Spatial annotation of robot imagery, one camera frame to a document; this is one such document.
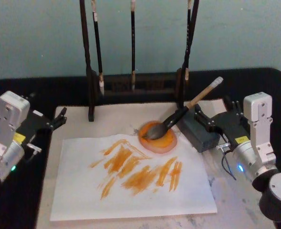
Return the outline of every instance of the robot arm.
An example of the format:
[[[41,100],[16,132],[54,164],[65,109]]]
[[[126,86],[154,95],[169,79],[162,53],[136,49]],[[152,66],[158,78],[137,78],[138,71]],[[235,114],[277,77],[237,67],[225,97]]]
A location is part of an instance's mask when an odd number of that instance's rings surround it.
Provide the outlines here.
[[[259,202],[262,213],[273,221],[281,221],[281,173],[275,165],[276,156],[270,143],[272,97],[263,92],[247,96],[243,108],[244,113],[238,101],[232,102],[229,111],[208,118],[197,106],[195,119],[207,131],[223,136],[227,143],[217,148],[224,153],[228,147],[233,152],[240,170],[262,193]],[[250,125],[250,135],[242,124],[245,118]]]
[[[32,144],[40,130],[53,131],[65,124],[63,109],[60,115],[50,121],[38,111],[30,110],[26,99],[7,91],[0,96],[0,184],[11,170],[31,150],[33,155],[41,152]]]

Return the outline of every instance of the black brush handle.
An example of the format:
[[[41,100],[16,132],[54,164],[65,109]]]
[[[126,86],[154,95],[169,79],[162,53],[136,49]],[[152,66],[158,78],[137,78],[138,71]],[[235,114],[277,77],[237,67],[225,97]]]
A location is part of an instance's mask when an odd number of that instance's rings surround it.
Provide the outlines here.
[[[188,112],[188,107],[184,106],[180,110],[176,110],[172,115],[170,115],[163,124],[166,125],[169,130],[171,127],[176,125],[176,123]]]

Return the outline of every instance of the blue indicator light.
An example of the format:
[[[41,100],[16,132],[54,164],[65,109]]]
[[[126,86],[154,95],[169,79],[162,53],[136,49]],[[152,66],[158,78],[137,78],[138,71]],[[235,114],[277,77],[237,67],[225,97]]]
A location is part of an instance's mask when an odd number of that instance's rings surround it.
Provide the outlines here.
[[[240,169],[241,172],[244,171],[243,167],[241,165],[238,165],[238,168]]]

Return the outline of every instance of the black table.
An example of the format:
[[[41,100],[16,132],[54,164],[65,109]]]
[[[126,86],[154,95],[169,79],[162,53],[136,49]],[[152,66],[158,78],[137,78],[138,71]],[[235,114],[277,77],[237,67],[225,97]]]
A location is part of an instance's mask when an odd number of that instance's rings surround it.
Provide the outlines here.
[[[186,100],[193,98],[218,76],[224,82],[206,99],[228,95],[233,100],[243,101],[244,97],[257,92],[265,92],[273,97],[271,144],[277,157],[277,167],[281,171],[281,72],[271,68],[236,69],[193,72]],[[88,104],[87,80],[85,77],[52,77],[0,80],[0,95],[7,90],[16,94],[28,95],[36,92],[31,108],[52,118],[57,106]],[[174,101],[169,93],[133,96],[105,97],[101,104],[144,103]],[[42,153],[27,165],[19,166],[0,188],[0,229],[34,228],[40,193],[47,161],[49,136],[42,136]]]

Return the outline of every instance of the white paper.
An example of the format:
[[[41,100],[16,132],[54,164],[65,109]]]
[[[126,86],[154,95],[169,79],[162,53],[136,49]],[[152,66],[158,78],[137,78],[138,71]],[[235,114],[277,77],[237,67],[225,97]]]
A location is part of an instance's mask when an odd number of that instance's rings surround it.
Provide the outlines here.
[[[100,199],[104,186],[98,186],[103,180],[110,179],[108,170],[103,165],[116,154],[120,146],[94,168],[89,168],[89,165],[103,159],[102,151],[120,139],[128,140],[131,145],[151,159],[141,160],[141,163],[129,175],[122,179],[117,178],[107,197]],[[164,165],[170,158],[176,156],[176,161],[182,162],[182,168],[179,184],[175,191],[169,191],[171,179],[169,174],[165,178],[164,186],[158,187],[157,191],[158,176],[150,186],[135,196],[132,194],[132,190],[122,186],[122,183],[144,166],[153,168],[157,165]],[[173,170],[174,164],[171,165],[169,173]],[[51,221],[216,212],[217,207],[201,154],[183,135],[178,136],[176,147],[165,155],[157,155],[146,150],[140,145],[137,136],[130,135],[75,138],[63,141]]]

